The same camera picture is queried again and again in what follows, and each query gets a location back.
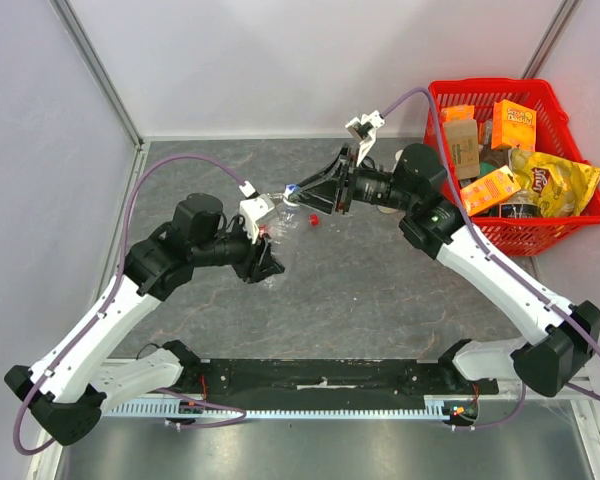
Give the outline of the clear Pocari Sweat bottle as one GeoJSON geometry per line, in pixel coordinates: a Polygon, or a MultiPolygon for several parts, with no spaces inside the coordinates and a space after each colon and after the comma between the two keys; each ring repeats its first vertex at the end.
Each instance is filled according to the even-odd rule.
{"type": "Polygon", "coordinates": [[[283,272],[264,280],[266,287],[278,290],[294,272],[300,240],[308,229],[308,214],[299,204],[290,202],[284,194],[272,197],[275,210],[266,223],[272,247],[272,257],[282,265],[283,272]]]}

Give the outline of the blue white Pocari cap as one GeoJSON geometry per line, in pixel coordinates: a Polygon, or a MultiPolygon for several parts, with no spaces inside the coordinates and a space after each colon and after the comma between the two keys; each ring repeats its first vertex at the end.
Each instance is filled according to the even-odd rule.
{"type": "Polygon", "coordinates": [[[297,195],[296,192],[299,190],[299,186],[296,184],[287,184],[285,186],[283,200],[289,205],[297,206],[297,195]]]}

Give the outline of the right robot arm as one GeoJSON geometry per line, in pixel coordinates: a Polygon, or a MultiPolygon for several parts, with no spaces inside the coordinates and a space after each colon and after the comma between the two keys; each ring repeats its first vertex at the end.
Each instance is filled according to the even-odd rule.
{"type": "Polygon", "coordinates": [[[550,291],[466,224],[441,192],[446,179],[437,152],[422,143],[408,145],[391,171],[357,165],[344,145],[330,165],[285,193],[326,214],[346,213],[354,201],[403,212],[404,238],[471,283],[514,324],[518,339],[454,345],[437,371],[445,391],[461,393],[482,379],[519,379],[540,395],[556,396],[593,357],[583,336],[598,337],[600,310],[550,291]]]}

